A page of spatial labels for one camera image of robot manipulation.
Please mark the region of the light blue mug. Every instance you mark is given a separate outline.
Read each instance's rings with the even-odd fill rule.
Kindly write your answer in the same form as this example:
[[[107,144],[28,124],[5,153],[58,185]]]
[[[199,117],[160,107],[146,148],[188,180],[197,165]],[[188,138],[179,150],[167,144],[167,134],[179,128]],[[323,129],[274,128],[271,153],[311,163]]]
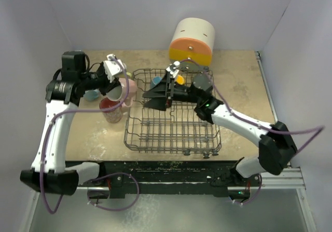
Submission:
[[[94,89],[94,90],[87,90],[85,92],[85,94],[83,95],[83,98],[88,101],[88,102],[92,102],[95,101],[99,98],[100,96],[100,92],[98,89]]]

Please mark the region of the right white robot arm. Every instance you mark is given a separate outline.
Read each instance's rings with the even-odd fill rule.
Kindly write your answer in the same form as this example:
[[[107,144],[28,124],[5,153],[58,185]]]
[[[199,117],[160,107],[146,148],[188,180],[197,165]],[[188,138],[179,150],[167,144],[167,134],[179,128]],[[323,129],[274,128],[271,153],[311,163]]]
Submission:
[[[230,178],[234,185],[242,186],[249,177],[263,172],[279,175],[298,151],[287,126],[280,121],[270,124],[255,120],[232,110],[212,92],[211,80],[205,74],[194,76],[187,87],[166,72],[157,85],[144,92],[144,106],[165,111],[173,101],[194,103],[194,112],[201,120],[229,129],[256,145],[258,155],[243,157],[233,167]]]

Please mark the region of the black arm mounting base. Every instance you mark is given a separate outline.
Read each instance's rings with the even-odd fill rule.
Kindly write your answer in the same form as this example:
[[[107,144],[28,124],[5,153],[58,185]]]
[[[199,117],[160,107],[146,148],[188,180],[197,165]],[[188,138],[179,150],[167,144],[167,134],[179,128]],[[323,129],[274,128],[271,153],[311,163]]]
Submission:
[[[99,177],[79,185],[109,196],[141,195],[212,195],[227,197],[238,191],[248,197],[248,188],[262,184],[262,175],[248,179],[234,176],[232,161],[104,161],[99,162]]]

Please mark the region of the pink floral mug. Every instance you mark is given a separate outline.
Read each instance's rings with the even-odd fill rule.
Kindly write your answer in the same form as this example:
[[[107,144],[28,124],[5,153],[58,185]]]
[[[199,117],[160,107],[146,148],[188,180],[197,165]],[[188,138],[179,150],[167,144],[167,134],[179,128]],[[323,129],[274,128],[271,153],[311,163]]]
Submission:
[[[111,109],[110,111],[103,111],[103,115],[108,123],[115,124],[118,123],[122,119],[122,111],[121,106],[115,108],[120,101],[112,101],[108,98],[104,98],[99,103],[99,108],[101,110]]]

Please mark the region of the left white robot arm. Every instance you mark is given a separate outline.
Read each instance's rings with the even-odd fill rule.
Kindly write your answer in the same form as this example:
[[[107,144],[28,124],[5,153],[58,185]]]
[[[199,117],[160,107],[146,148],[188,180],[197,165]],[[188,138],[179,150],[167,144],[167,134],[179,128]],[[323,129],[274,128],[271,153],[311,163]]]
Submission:
[[[98,163],[65,166],[68,136],[80,99],[87,90],[97,89],[102,95],[115,90],[120,86],[118,74],[127,67],[110,54],[93,72],[82,51],[66,51],[61,61],[62,67],[46,87],[46,119],[38,152],[30,169],[21,171],[20,181],[40,193],[71,196],[86,181],[102,186],[107,179]]]

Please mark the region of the lime green faceted mug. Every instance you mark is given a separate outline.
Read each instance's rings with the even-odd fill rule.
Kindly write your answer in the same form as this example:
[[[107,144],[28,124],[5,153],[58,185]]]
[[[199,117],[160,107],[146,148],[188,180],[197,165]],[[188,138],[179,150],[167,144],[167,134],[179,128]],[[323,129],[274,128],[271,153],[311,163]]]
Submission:
[[[130,75],[128,75],[128,72],[126,70],[121,69],[121,72],[117,76],[118,78],[130,78]]]

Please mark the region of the pale pink faceted mug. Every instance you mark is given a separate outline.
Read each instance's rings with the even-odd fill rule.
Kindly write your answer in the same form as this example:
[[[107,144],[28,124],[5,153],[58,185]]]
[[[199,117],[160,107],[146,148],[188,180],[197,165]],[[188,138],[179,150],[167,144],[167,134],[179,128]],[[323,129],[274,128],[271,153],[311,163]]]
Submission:
[[[133,98],[137,92],[137,84],[135,81],[128,79],[128,84],[125,78],[119,79],[120,86],[115,87],[106,96],[111,101],[124,101],[122,107],[131,107]]]

